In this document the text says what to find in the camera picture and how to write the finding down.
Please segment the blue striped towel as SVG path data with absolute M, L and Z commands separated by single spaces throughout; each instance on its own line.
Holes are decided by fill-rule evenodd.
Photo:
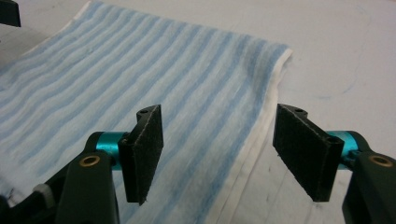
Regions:
M 0 67 L 0 194 L 18 203 L 96 131 L 159 105 L 164 148 L 133 224 L 228 222 L 276 112 L 290 48 L 99 1 Z

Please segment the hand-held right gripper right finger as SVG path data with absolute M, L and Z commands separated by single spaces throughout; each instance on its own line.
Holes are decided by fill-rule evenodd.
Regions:
M 273 146 L 313 202 L 328 202 L 344 142 L 319 128 L 308 113 L 278 104 Z

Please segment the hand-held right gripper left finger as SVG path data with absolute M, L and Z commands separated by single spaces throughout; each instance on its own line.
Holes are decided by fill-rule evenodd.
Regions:
M 152 105 L 136 113 L 136 125 L 118 142 L 128 203 L 143 204 L 163 150 L 162 109 Z

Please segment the white foam mat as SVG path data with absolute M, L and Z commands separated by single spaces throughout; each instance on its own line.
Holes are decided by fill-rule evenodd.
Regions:
M 325 130 L 353 130 L 396 159 L 396 0 L 16 0 L 21 27 L 0 25 L 0 67 L 58 34 L 91 1 L 250 35 L 290 48 L 276 104 Z M 344 224 L 350 172 L 315 203 L 272 145 L 273 119 L 231 219 L 219 224 Z

